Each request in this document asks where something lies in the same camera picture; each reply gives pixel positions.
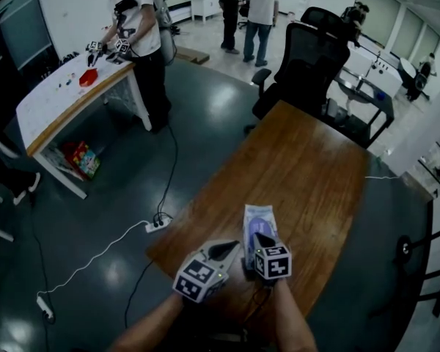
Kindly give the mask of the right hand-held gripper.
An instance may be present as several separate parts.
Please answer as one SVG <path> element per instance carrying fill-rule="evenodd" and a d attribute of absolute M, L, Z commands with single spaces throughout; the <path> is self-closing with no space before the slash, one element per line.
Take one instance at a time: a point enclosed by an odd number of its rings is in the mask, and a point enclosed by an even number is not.
<path fill-rule="evenodd" d="M 254 242 L 254 269 L 266 281 L 291 276 L 292 255 L 276 236 L 256 232 Z"/>

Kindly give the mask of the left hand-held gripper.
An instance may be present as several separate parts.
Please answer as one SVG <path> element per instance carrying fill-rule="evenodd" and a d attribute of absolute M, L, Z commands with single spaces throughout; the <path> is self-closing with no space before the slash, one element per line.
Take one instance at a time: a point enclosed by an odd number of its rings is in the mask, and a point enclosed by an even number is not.
<path fill-rule="evenodd" d="M 184 260 L 172 289 L 194 303 L 201 303 L 229 279 L 228 271 L 240 251 L 238 240 L 211 240 Z"/>

